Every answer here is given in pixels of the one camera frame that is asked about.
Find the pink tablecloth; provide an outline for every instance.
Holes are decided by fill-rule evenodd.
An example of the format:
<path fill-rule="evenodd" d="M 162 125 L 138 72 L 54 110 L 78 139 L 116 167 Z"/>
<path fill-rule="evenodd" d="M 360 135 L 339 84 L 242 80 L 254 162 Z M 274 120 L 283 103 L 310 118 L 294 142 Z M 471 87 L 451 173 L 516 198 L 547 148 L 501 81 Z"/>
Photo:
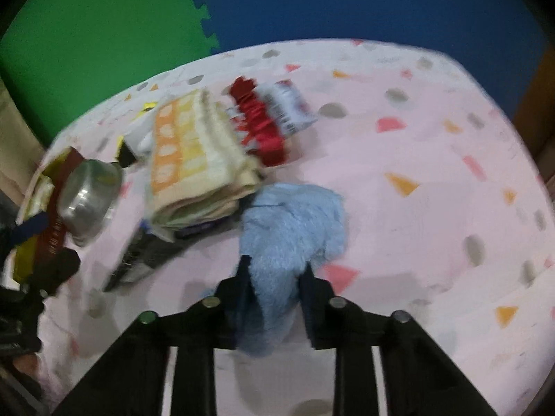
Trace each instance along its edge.
<path fill-rule="evenodd" d="M 289 78 L 320 114 L 274 179 L 345 197 L 348 248 L 322 276 L 367 311 L 411 312 L 499 415 L 520 414 L 555 360 L 552 208 L 509 121 L 450 58 L 359 40 L 232 51 L 101 103 L 59 134 L 48 158 L 74 145 L 112 161 L 145 102 L 206 86 L 229 105 L 225 88 L 239 75 Z M 239 231 L 200 242 L 131 291 L 99 292 L 143 215 L 145 173 L 126 172 L 112 222 L 78 249 L 79 275 L 48 301 L 43 368 L 60 389 L 141 311 L 184 310 L 234 271 Z M 300 325 L 265 359 L 217 352 L 220 414 L 327 414 L 333 361 L 309 348 Z"/>

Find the blue towel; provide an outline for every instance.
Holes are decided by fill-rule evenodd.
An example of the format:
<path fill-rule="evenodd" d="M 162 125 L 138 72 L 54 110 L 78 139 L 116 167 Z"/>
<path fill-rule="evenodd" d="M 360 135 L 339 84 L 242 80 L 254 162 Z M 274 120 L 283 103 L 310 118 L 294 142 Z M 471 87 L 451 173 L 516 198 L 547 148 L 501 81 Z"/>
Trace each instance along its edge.
<path fill-rule="evenodd" d="M 241 255 L 249 255 L 257 304 L 249 306 L 238 347 L 269 354 L 289 332 L 298 304 L 297 279 L 345 250 L 342 198 L 313 184 L 277 183 L 256 195 L 242 218 Z"/>

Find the folded towel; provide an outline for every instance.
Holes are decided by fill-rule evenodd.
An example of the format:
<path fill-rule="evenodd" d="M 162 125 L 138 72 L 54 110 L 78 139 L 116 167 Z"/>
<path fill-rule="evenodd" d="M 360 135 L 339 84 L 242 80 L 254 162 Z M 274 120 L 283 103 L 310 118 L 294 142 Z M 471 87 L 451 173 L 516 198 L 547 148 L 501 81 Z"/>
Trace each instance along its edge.
<path fill-rule="evenodd" d="M 160 105 L 153 127 L 147 217 L 164 239 L 181 228 L 228 216 L 259 188 L 225 111 L 198 89 Z"/>
<path fill-rule="evenodd" d="M 297 279 L 345 250 L 341 197 L 312 184 L 277 183 L 263 187 L 243 214 L 239 250 L 251 259 L 257 303 L 245 315 L 238 347 L 265 355 L 279 344 L 293 322 Z"/>

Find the metal bolt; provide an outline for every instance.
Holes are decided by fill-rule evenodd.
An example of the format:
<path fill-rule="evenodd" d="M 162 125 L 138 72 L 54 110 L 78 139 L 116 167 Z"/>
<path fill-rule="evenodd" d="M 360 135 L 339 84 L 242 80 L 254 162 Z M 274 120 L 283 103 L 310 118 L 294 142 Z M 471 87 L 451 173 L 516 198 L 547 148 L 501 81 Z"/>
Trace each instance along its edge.
<path fill-rule="evenodd" d="M 332 297 L 329 299 L 328 303 L 336 310 L 342 310 L 342 308 L 347 306 L 347 301 L 343 297 Z"/>
<path fill-rule="evenodd" d="M 393 319 L 401 322 L 401 324 L 404 324 L 412 319 L 412 316 L 404 310 L 393 311 L 392 316 L 393 316 Z"/>
<path fill-rule="evenodd" d="M 154 322 L 156 319 L 158 319 L 158 314 L 155 311 L 143 311 L 139 315 L 139 322 L 145 325 Z"/>
<path fill-rule="evenodd" d="M 220 299 L 216 296 L 205 297 L 203 299 L 203 305 L 206 308 L 215 308 L 220 304 Z"/>

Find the beige curtain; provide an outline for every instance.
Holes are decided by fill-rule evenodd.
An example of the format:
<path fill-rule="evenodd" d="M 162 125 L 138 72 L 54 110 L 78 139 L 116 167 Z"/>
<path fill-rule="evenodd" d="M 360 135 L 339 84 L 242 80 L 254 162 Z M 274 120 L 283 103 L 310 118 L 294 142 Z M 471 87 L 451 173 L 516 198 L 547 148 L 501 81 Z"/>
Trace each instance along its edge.
<path fill-rule="evenodd" d="M 21 205 L 44 149 L 0 79 L 0 191 Z"/>

